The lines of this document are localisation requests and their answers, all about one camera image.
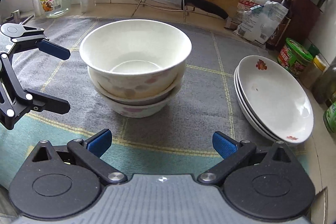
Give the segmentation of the white plate with stain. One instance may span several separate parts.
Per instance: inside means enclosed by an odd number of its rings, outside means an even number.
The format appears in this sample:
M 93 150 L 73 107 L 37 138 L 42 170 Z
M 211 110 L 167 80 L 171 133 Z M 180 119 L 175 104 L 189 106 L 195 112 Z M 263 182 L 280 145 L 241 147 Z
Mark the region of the white plate with stain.
M 237 66 L 243 98 L 262 124 L 281 140 L 301 144 L 314 126 L 309 98 L 297 80 L 266 57 L 244 57 Z

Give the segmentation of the white bowl floral print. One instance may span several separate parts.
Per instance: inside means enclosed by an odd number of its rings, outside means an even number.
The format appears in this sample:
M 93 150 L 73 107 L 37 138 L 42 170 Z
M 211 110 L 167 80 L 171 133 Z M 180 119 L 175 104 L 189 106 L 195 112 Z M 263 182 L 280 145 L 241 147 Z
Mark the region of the white bowl floral print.
M 113 101 L 107 96 L 100 94 L 104 101 L 109 105 L 109 107 L 116 113 L 123 115 L 128 118 L 145 118 L 154 115 L 155 113 L 161 111 L 181 90 L 182 85 L 178 85 L 171 93 L 164 99 L 157 103 L 145 106 L 130 106 L 124 105 L 118 102 Z

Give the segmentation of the plain white bowl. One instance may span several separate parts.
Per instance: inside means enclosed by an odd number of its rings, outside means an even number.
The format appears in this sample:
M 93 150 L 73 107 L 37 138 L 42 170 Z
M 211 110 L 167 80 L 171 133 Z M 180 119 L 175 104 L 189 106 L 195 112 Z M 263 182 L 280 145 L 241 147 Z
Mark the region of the plain white bowl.
M 105 24 L 80 44 L 80 57 L 108 93 L 125 99 L 154 96 L 168 88 L 191 53 L 180 29 L 155 20 Z

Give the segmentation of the white plate fruit decor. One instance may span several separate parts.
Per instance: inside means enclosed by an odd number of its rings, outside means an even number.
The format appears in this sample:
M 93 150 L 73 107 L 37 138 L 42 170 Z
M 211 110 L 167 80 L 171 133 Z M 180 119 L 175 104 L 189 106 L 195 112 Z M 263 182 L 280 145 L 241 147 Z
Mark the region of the white plate fruit decor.
M 246 107 L 243 105 L 243 101 L 240 98 L 239 95 L 239 90 L 238 90 L 238 83 L 236 80 L 236 75 L 237 75 L 237 69 L 235 69 L 234 71 L 234 87 L 235 87 L 235 92 L 236 92 L 236 96 L 238 98 L 238 104 L 241 108 L 241 111 L 243 112 L 243 115 L 245 116 L 245 118 L 247 119 L 247 121 L 250 123 L 250 125 L 258 132 L 260 133 L 263 137 L 271 140 L 271 141 L 276 141 L 277 139 L 275 137 L 273 137 L 272 135 L 270 135 L 269 133 L 267 133 L 264 129 L 262 129 L 262 127 L 260 125 L 258 125 L 254 119 L 252 118 L 252 116 L 248 113 Z

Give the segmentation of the teal mat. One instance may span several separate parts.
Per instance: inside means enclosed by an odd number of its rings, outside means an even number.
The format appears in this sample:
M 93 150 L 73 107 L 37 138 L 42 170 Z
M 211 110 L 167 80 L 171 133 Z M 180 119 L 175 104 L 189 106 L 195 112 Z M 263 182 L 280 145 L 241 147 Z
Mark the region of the teal mat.
M 216 131 L 236 140 L 271 144 L 241 115 L 228 119 L 218 115 L 177 114 L 167 109 L 140 119 L 125 118 L 114 112 L 96 118 L 30 113 L 13 130 L 1 129 L 1 184 L 9 186 L 38 141 L 65 145 L 104 128 L 111 130 L 113 140 L 102 159 L 126 174 L 200 174 L 220 161 L 212 145 Z

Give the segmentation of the grey checked table mat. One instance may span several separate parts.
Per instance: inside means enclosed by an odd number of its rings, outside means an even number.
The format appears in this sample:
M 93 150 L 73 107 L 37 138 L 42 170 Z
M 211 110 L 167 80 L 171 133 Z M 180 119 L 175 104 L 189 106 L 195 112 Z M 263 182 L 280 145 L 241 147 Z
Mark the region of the grey checked table mat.
M 215 131 L 266 144 L 240 110 L 234 71 L 262 48 L 185 24 L 113 19 L 42 19 L 52 42 L 68 48 L 60 60 L 39 50 L 15 54 L 24 88 L 67 100 L 64 115 L 44 120 L 74 129 L 107 127 L 119 139 L 171 151 L 208 151 Z

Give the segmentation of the green label pickle jar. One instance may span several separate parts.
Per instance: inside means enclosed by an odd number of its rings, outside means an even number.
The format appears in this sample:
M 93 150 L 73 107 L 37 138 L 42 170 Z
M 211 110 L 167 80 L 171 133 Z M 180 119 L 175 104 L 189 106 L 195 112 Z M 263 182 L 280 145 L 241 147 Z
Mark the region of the green label pickle jar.
M 323 115 L 324 124 L 330 133 L 336 133 L 336 102 L 333 102 Z

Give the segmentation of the yellow lid spice jar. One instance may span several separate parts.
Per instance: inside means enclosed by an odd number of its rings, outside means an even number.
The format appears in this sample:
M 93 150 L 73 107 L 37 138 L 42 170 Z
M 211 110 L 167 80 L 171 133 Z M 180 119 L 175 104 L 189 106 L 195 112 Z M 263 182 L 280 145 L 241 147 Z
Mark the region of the yellow lid spice jar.
M 319 58 L 318 55 L 316 55 L 312 62 L 300 74 L 299 79 L 303 86 L 310 89 L 318 77 L 322 75 L 325 68 L 326 64 Z

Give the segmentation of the dark glass oil bottle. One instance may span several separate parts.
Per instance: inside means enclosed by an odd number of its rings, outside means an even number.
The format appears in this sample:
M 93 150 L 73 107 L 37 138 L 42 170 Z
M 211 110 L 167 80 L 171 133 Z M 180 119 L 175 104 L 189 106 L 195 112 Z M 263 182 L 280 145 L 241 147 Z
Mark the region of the dark glass oil bottle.
M 326 71 L 318 77 L 311 92 L 318 104 L 335 101 L 335 59 Z

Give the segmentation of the green lid sauce tub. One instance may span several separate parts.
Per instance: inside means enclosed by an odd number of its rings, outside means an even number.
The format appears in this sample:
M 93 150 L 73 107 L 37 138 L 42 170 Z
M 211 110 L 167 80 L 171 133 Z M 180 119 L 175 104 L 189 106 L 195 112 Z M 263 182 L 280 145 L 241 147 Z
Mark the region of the green lid sauce tub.
M 312 61 L 313 56 L 309 51 L 291 38 L 286 38 L 277 57 L 277 62 L 295 78 L 298 78 Z

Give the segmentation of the dark soy sauce bottle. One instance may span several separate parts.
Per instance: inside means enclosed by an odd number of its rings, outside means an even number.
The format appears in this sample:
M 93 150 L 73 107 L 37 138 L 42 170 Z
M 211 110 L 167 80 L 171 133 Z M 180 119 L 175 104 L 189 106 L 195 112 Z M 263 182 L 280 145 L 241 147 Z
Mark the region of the dark soy sauce bottle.
M 274 50 L 276 45 L 280 41 L 282 34 L 286 30 L 290 20 L 291 20 L 291 6 L 294 0 L 282 0 L 281 4 L 288 9 L 286 15 L 282 18 L 282 21 L 279 23 L 277 28 L 275 29 L 274 33 L 269 37 L 266 42 L 266 48 L 269 50 Z

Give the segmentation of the green cap small bottle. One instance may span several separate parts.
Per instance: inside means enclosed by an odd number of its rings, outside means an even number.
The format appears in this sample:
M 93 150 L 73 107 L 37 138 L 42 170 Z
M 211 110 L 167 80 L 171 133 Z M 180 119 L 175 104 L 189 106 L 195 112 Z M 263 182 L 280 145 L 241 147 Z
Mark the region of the green cap small bottle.
M 313 58 L 315 58 L 320 53 L 319 49 L 314 44 L 311 44 L 309 46 L 308 52 L 311 54 Z

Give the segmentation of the white plastic food bag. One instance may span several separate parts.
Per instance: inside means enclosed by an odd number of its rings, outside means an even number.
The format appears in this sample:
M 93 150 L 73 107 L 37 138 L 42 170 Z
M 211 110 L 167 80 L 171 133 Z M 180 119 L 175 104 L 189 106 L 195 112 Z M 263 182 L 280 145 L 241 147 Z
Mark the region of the white plastic food bag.
M 265 45 L 287 11 L 281 3 L 274 1 L 252 7 L 244 12 L 243 21 L 234 30 L 234 34 L 250 42 Z

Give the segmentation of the red white clipped bag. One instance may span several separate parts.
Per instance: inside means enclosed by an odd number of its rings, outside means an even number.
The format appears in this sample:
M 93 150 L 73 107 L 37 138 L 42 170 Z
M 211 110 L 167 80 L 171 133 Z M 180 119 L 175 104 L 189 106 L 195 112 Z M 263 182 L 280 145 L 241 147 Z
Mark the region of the red white clipped bag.
M 242 23 L 244 18 L 244 12 L 249 11 L 252 7 L 258 5 L 264 5 L 266 1 L 270 0 L 239 0 L 237 10 L 232 18 L 228 17 L 224 28 L 229 30 L 235 30 L 236 27 Z

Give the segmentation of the dark red knife block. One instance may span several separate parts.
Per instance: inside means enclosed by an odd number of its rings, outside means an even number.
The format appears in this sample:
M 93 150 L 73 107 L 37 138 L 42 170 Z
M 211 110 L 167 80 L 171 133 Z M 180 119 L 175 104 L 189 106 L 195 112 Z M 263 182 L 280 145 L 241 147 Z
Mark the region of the dark red knife block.
M 284 38 L 303 43 L 317 23 L 325 1 L 318 0 L 317 4 L 314 4 L 311 0 L 294 0 L 291 7 L 291 21 L 284 32 Z

